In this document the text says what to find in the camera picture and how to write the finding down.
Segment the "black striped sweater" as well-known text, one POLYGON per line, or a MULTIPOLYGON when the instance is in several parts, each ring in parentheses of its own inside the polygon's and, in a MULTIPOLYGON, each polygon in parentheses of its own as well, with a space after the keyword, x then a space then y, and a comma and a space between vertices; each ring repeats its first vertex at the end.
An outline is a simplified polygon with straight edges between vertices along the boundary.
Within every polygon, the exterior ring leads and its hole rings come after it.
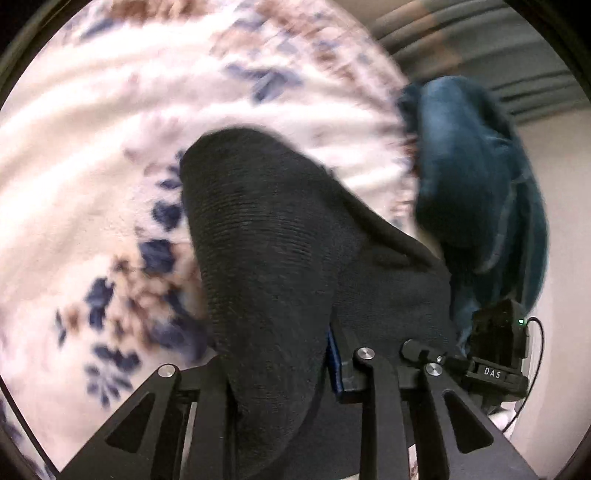
POLYGON ((321 165, 263 132, 200 137, 180 180, 213 341, 240 413, 238 477, 355 474, 362 413, 329 385, 329 324, 392 363, 409 339, 453 352, 447 269, 321 165))

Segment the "teal velvet blanket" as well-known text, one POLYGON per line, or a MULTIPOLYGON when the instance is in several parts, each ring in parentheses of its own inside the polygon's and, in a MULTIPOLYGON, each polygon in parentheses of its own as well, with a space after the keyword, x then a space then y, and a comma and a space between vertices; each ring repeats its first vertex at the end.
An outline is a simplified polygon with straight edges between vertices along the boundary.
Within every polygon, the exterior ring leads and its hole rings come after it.
POLYGON ((544 200, 513 123, 483 86, 463 76, 411 84, 398 106, 418 143, 415 216, 451 274, 464 347, 476 311, 505 299, 535 306, 548 260, 544 200))

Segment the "floral bed blanket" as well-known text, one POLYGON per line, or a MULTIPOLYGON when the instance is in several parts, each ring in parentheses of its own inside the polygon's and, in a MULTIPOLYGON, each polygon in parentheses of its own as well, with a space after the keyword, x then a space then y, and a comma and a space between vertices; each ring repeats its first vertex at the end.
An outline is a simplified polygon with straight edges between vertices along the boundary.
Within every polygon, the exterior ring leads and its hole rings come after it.
POLYGON ((407 78, 332 1, 93 1, 1 111, 1 430, 37 479, 211 358, 178 162, 251 125, 414 229, 407 78))

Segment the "right teal curtain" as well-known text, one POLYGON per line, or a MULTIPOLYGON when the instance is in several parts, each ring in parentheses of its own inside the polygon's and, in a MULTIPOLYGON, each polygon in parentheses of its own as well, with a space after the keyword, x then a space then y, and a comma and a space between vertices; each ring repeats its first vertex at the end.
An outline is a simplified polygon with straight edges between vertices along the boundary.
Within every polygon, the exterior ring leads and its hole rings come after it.
POLYGON ((518 123, 587 109, 590 101, 550 44, 504 1, 343 1, 403 73, 451 75, 490 90, 518 123))

